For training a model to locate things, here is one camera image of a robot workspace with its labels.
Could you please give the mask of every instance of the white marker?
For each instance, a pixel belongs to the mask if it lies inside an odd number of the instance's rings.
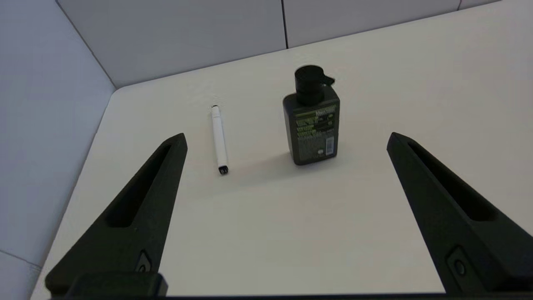
[[[211,118],[213,119],[213,136],[215,138],[216,160],[219,164],[219,172],[224,175],[228,173],[228,155],[226,154],[226,142],[224,141],[224,130],[222,129],[222,118],[217,105],[211,107]]]

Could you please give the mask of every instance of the bottle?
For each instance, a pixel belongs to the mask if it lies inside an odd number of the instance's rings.
[[[294,73],[296,93],[283,99],[290,154],[297,165],[337,156],[340,100],[319,66]]]

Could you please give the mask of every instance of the black flip cap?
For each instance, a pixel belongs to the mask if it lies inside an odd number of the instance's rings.
[[[335,80],[324,75],[319,66],[303,66],[294,73],[298,101],[305,105],[315,105],[324,99],[325,85],[332,85]]]

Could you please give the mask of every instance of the table surface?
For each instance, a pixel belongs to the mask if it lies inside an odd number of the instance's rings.
[[[128,86],[111,97],[44,277],[166,138],[189,151],[160,273],[168,295],[440,292],[386,152],[410,136],[533,233],[533,2],[506,0]],[[298,167],[294,70],[337,79],[338,156]],[[221,107],[230,173],[216,169]]]

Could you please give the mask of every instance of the green label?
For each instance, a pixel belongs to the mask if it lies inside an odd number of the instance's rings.
[[[336,105],[295,114],[296,134],[301,160],[334,154]]]

